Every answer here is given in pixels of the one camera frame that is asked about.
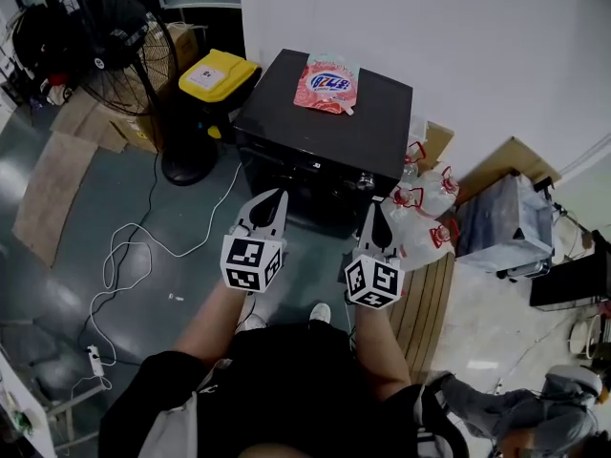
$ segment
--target shoe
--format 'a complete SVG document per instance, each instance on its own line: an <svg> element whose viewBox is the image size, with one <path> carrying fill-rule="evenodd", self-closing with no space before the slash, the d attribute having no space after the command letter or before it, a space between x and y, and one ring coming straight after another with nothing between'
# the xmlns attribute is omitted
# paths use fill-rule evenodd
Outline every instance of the shoe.
<svg viewBox="0 0 611 458"><path fill-rule="evenodd" d="M243 331L252 331L254 329L265 329L266 327L267 324L263 319L261 319L261 317L259 317L257 314L251 314L243 323L240 324L236 334Z"/></svg>
<svg viewBox="0 0 611 458"><path fill-rule="evenodd" d="M331 307L323 302L317 303L309 313L309 319L311 321L322 321L327 324L331 323Z"/></svg>
<svg viewBox="0 0 611 458"><path fill-rule="evenodd" d="M454 375L449 371L441 371L427 384L427 387L431 390L435 399L437 399L437 402L446 414L449 413L450 408L448 407L441 387L449 378L454 378Z"/></svg>

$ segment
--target floor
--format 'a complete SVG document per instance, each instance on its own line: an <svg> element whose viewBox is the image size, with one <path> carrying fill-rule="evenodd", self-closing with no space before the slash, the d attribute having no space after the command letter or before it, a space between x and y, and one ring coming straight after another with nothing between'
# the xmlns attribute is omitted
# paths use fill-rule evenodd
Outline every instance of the floor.
<svg viewBox="0 0 611 458"><path fill-rule="evenodd" d="M11 227L29 174L49 137L52 119L53 113L43 110L31 125L28 118L14 114L0 134L0 319L35 318L32 328L5 329L3 344L15 360L38 362L34 368L41 385L52 397L65 399L78 379L91 375L76 336L90 300L103 290L102 262L111 235L125 223L138 221L146 211L154 157L133 148L121 155L96 153L49 270L11 235ZM175 252L201 242L212 206L224 194L238 163L235 152L228 151L208 178L191 187L177 188L160 177L146 227ZM174 259L152 245L152 275L134 290L117 296L96 317L115 342L119 359L140 362L171 347L219 278L222 236L248 198L244 178L239 176L217 212L210 240L186 258ZM331 239L291 225L285 237L289 253L285 269L270 291L257 299L255 312L272 323L289 323L307 317L315 302L325 301L331 305L332 323L347 329L343 288L336 279L341 255L351 249L353 240ZM134 240L146 238L138 233ZM136 280L147 263L144 248L134 246L123 265L120 285ZM433 369L449 369L485 391L494 388L500 378L504 389L541 388L549 366L568 362L567 331L576 314L531 309L529 292L527 282L510 284L457 263ZM250 303L246 302L244 311ZM83 343L97 344L100 353L109 354L91 327ZM78 409L75 419L81 431L95 428L104 409L136 371L135 366L125 364L108 368L113 389ZM490 443L469 441L473 457L487 455ZM96 456L95 443L74 448L72 456Z"/></svg>

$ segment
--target person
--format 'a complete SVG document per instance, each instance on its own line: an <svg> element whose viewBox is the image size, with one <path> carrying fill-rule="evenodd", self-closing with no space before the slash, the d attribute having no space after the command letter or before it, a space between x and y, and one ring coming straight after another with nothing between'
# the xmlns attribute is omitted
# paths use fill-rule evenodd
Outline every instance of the person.
<svg viewBox="0 0 611 458"><path fill-rule="evenodd" d="M245 300L220 281L174 349L142 363L101 421L100 458L469 455L411 384L385 310L356 306L354 356L328 305L267 327L239 323Z"/></svg>
<svg viewBox="0 0 611 458"><path fill-rule="evenodd" d="M598 379L588 369L568 368L586 381ZM608 433L598 433L590 410L599 402L600 393L592 389L597 385L584 385L552 370L539 396L525 389L482 393L450 372L442 372L430 388L440 405L462 419L473 436L494 440L503 457L611 456Z"/></svg>

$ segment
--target yellow lid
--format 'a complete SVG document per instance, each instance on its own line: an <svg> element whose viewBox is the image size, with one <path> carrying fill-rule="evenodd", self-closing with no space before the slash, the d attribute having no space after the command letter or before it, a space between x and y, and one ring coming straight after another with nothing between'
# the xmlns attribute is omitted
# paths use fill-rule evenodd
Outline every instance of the yellow lid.
<svg viewBox="0 0 611 458"><path fill-rule="evenodd" d="M259 65L229 52L210 50L179 80L180 89L204 102L221 102L231 95Z"/></svg>

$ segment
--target snack package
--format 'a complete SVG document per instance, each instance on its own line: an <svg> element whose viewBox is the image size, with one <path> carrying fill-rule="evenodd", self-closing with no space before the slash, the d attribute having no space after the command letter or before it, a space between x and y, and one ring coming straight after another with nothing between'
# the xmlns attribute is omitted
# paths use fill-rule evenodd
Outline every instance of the snack package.
<svg viewBox="0 0 611 458"><path fill-rule="evenodd" d="M311 54L297 84L293 103L321 111L352 115L360 67L335 54Z"/></svg>

